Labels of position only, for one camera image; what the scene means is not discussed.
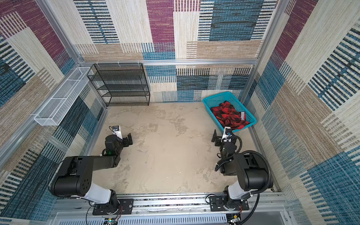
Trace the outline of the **red black plaid shirt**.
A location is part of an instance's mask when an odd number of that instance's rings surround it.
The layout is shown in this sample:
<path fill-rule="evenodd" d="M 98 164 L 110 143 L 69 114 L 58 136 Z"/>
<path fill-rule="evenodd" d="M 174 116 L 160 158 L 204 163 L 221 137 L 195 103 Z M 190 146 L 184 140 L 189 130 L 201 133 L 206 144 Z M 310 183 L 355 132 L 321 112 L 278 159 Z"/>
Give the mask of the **red black plaid shirt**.
<path fill-rule="evenodd" d="M 232 130 L 243 129 L 246 125 L 250 124 L 247 121 L 246 113 L 238 112 L 228 101 L 212 107 L 211 112 L 224 128 L 230 127 Z"/>

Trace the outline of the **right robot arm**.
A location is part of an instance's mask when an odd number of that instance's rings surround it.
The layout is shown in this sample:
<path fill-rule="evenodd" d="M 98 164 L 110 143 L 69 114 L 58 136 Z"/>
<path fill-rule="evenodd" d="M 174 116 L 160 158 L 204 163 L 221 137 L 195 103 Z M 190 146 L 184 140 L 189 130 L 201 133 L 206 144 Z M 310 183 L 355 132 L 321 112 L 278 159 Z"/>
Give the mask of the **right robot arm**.
<path fill-rule="evenodd" d="M 249 210 L 248 199 L 272 188 L 270 163 L 260 153 L 242 151 L 242 140 L 226 127 L 222 136 L 214 131 L 211 141 L 219 147 L 215 171 L 224 176 L 236 176 L 237 181 L 226 186 L 221 196 L 205 198 L 212 212 Z"/>

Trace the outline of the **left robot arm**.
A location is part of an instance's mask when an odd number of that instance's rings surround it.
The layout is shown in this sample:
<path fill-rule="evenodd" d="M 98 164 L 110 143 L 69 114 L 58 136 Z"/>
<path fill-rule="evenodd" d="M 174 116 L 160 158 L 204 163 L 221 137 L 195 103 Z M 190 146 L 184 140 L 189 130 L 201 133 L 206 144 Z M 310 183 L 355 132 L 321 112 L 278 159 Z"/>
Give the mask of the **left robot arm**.
<path fill-rule="evenodd" d="M 95 184 L 94 171 L 116 168 L 121 160 L 121 152 L 133 144 L 129 133 L 120 138 L 109 135 L 105 139 L 106 148 L 99 156 L 66 157 L 54 175 L 50 192 L 56 197 L 80 198 L 92 203 L 93 215 L 114 215 L 129 209 L 131 203 L 121 203 L 116 192 Z"/>

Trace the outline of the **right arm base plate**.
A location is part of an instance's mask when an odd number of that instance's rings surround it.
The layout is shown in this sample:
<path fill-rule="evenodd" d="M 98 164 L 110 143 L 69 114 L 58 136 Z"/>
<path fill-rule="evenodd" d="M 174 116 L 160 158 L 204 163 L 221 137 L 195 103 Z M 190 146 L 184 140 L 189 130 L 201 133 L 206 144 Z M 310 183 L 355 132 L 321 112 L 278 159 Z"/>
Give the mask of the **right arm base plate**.
<path fill-rule="evenodd" d="M 212 212 L 249 210 L 249 205 L 245 200 L 233 200 L 223 196 L 210 195 L 205 198 L 205 201 L 210 205 Z"/>

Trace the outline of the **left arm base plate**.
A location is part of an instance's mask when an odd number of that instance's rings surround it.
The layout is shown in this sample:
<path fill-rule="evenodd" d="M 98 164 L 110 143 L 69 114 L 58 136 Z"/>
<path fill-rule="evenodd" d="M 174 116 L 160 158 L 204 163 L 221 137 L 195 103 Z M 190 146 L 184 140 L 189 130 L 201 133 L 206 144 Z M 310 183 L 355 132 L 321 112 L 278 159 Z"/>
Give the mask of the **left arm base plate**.
<path fill-rule="evenodd" d="M 96 204 L 92 215 L 130 215 L 133 210 L 134 199 L 118 199 L 115 203 Z"/>

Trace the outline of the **aluminium mounting rail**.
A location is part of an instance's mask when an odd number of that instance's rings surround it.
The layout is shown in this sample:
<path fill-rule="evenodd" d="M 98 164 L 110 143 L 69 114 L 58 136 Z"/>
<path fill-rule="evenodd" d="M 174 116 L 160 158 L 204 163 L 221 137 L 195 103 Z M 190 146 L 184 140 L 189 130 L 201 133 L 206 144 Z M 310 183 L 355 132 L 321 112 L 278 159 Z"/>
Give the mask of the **aluminium mounting rail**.
<path fill-rule="evenodd" d="M 295 225 L 285 195 L 263 192 L 243 207 L 227 211 L 219 193 L 126 194 L 118 195 L 124 212 L 93 215 L 85 200 L 61 199 L 54 205 L 49 225 Z"/>

